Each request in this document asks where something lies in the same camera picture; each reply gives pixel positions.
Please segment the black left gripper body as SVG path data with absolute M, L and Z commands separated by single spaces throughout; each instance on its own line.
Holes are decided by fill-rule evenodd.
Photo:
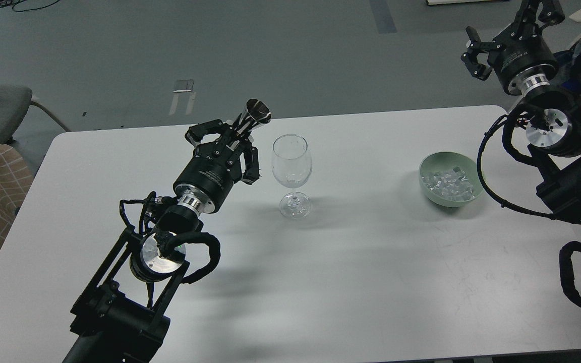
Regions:
M 196 146 L 191 161 L 173 183 L 176 196 L 195 188 L 207 196 L 203 212 L 219 211 L 231 189 L 242 177 L 241 151 L 233 151 L 219 143 L 201 143 Z

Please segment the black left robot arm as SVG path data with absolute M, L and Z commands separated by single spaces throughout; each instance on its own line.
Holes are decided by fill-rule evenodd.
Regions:
M 215 119 L 185 134 L 191 161 L 173 183 L 173 196 L 151 192 L 120 200 L 125 229 L 72 307 L 78 336 L 65 362 L 149 362 L 170 327 L 164 314 L 180 285 L 216 269 L 217 237 L 203 232 L 203 213 L 219 211 L 238 182 L 260 177 L 251 133 L 270 122 L 246 112 Z

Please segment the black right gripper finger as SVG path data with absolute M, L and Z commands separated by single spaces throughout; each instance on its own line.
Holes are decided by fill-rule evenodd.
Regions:
M 513 38 L 532 38 L 542 35 L 544 28 L 565 20 L 559 1 L 522 1 L 512 23 Z
M 492 67 L 479 62 L 478 56 L 480 54 L 490 54 L 491 51 L 494 51 L 495 43 L 482 41 L 474 27 L 466 27 L 465 31 L 468 35 L 469 43 L 466 51 L 461 55 L 461 60 L 473 78 L 485 81 L 489 78 Z

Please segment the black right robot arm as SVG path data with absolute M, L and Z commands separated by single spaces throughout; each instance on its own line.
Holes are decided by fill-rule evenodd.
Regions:
M 482 41 L 474 27 L 466 27 L 469 41 L 461 60 L 474 78 L 486 80 L 494 72 L 505 93 L 519 96 L 478 147 L 482 188 L 503 208 L 581 225 L 581 75 L 577 90 L 563 87 L 558 81 L 562 63 L 543 39 L 545 28 L 564 19 L 558 1 L 523 1 L 512 23 L 491 41 Z M 498 130 L 503 149 L 515 161 L 539 171 L 542 183 L 536 194 L 550 212 L 513 204 L 488 187 L 482 159 L 487 142 Z M 581 253 L 581 242 L 570 241 L 560 249 L 560 284 L 563 294 L 581 308 L 572 263 L 576 252 Z

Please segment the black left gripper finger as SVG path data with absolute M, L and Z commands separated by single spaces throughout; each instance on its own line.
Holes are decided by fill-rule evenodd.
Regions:
M 218 135 L 214 141 L 203 143 L 205 136 Z M 230 136 L 230 125 L 215 119 L 191 126 L 185 133 L 185 140 L 194 146 L 195 152 L 222 152 L 227 147 L 228 136 Z
M 238 182 L 251 185 L 260 178 L 258 149 L 252 145 L 252 137 L 229 136 L 227 138 L 228 176 L 233 185 Z

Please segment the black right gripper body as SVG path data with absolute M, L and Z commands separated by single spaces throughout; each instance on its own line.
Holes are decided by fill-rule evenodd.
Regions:
M 540 34 L 525 38 L 505 28 L 493 39 L 498 48 L 489 51 L 487 63 L 497 75 L 502 89 L 510 96 L 520 96 L 516 77 L 533 69 L 550 80 L 558 73 L 558 62 Z

